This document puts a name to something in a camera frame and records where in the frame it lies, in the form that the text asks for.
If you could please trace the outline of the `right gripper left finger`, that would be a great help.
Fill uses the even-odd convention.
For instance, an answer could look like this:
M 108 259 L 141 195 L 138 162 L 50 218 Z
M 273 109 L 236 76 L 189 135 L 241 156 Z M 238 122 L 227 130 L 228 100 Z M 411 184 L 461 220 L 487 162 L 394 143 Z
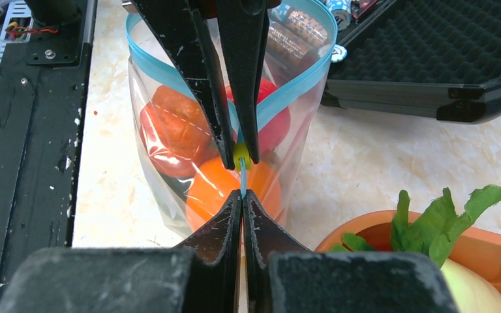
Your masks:
M 14 273 L 0 312 L 236 312 L 239 190 L 172 248 L 43 248 Z

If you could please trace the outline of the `orange tangerine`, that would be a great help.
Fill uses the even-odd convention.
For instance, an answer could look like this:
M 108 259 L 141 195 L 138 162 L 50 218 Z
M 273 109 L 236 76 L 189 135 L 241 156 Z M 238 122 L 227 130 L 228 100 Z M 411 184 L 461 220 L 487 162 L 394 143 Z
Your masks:
M 192 231 L 216 215 L 230 193 L 240 188 L 239 172 L 225 169 L 221 159 L 203 163 L 187 191 L 186 217 Z M 247 188 L 257 195 L 271 218 L 283 218 L 281 184 L 268 164 L 260 162 L 247 172 Z

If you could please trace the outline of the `small orange pumpkin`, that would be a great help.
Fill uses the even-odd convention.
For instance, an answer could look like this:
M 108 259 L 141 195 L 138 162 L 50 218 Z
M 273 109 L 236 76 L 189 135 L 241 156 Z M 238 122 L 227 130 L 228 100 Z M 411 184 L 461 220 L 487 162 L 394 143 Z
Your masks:
M 165 85 L 141 110 L 139 133 L 152 165 L 170 177 L 191 177 L 217 156 L 199 103 Z

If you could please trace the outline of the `yellow zipper slider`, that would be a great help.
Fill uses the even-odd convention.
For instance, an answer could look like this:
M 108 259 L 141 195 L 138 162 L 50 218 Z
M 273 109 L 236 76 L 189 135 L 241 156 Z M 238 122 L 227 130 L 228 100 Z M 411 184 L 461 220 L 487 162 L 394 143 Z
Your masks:
M 253 162 L 244 142 L 237 142 L 234 145 L 233 158 L 235 163 L 235 171 L 241 172 L 243 170 L 250 170 L 252 168 Z

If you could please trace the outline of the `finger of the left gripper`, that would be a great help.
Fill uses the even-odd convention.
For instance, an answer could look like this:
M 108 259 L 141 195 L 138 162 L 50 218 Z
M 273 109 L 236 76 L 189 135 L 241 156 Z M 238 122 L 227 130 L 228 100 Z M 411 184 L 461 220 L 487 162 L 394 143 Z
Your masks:
M 256 107 L 266 50 L 269 2 L 217 1 L 226 71 L 250 159 L 260 161 Z
M 132 4 L 201 105 L 224 167 L 234 169 L 222 69 L 206 23 L 217 17 L 216 2 L 133 0 Z

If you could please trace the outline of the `clear zip top bag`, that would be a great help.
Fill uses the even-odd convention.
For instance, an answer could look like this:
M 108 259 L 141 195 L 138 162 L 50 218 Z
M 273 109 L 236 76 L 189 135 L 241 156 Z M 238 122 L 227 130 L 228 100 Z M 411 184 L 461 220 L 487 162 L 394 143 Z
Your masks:
M 231 191 L 285 225 L 337 27 L 320 1 L 133 1 L 125 22 L 136 145 L 182 237 Z

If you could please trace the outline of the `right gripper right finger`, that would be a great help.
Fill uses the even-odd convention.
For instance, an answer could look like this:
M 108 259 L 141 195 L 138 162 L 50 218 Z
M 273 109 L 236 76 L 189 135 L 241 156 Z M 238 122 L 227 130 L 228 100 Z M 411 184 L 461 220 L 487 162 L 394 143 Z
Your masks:
M 313 252 L 242 201 L 249 312 L 456 312 L 439 268 L 415 252 Z

